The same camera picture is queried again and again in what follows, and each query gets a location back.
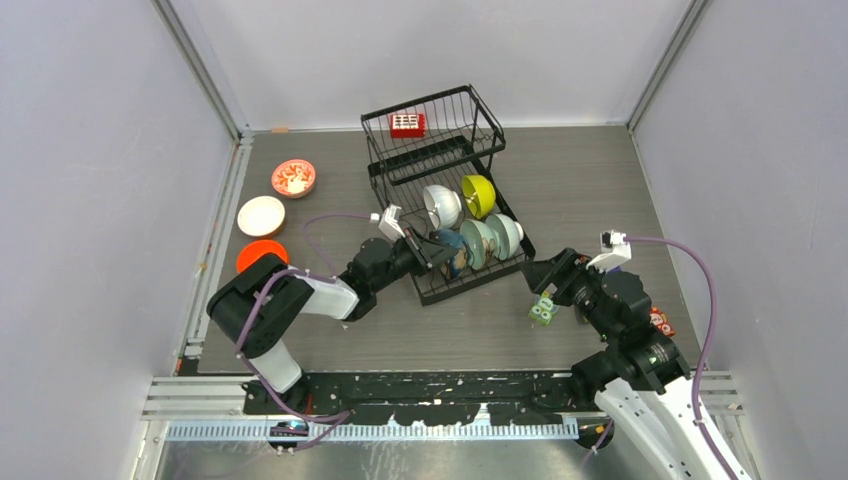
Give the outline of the black wire dish rack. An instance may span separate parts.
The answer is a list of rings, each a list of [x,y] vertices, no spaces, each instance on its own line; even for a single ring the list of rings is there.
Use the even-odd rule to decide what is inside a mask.
[[[393,138],[390,117],[395,114],[422,114],[425,135]],[[491,167],[496,154],[506,148],[504,130],[471,84],[364,113],[360,122],[371,188],[380,206],[402,208],[404,227],[422,235],[434,230],[422,196],[427,185],[459,193],[462,178],[472,174],[497,183]]]

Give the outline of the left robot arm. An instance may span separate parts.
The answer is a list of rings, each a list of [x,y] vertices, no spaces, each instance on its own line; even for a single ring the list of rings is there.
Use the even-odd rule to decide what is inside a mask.
[[[298,412],[307,398],[302,368],[283,336],[301,314],[357,321],[377,304],[377,294],[406,276],[423,276],[460,249],[407,230],[394,242],[364,241],[346,269],[322,277],[265,254],[213,294],[210,319],[234,342],[236,354],[267,386],[280,412]]]

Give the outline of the dark blue glazed bowl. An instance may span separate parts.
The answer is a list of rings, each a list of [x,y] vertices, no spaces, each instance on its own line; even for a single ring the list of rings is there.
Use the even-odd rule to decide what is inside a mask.
[[[439,229],[428,234],[430,240],[442,246],[456,249],[456,253],[441,266],[443,276],[449,280],[455,280],[468,268],[469,251],[468,242],[459,232],[450,229]]]

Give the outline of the white bowl red floral pattern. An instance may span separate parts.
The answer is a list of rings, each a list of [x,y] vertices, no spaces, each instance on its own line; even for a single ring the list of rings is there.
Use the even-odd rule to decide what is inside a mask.
[[[287,198],[301,198],[315,187],[317,171],[304,159],[289,159],[276,167],[271,175],[271,186]]]

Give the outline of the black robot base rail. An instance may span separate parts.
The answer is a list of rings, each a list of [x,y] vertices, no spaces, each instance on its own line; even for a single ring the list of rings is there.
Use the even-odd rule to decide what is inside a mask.
[[[271,396],[257,380],[242,383],[248,415],[287,409],[331,425],[465,426],[487,413],[495,426],[547,425],[557,415],[599,412],[573,390],[568,372],[549,370],[306,373]]]

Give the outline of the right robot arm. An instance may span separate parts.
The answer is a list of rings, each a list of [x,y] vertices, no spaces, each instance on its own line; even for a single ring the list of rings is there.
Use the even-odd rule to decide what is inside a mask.
[[[595,257],[566,248],[520,269],[534,294],[573,307],[604,337],[603,351],[574,364],[567,382],[574,403],[600,409],[629,437],[661,479],[746,479],[700,396],[700,375],[652,322],[641,279],[622,270],[627,243]]]

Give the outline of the celadon bowl with flower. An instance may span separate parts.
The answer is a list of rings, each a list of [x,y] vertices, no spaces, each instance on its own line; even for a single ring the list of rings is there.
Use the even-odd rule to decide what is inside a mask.
[[[468,244],[469,266],[475,271],[482,270],[495,258],[494,231],[480,220],[467,219],[461,223],[459,232]]]

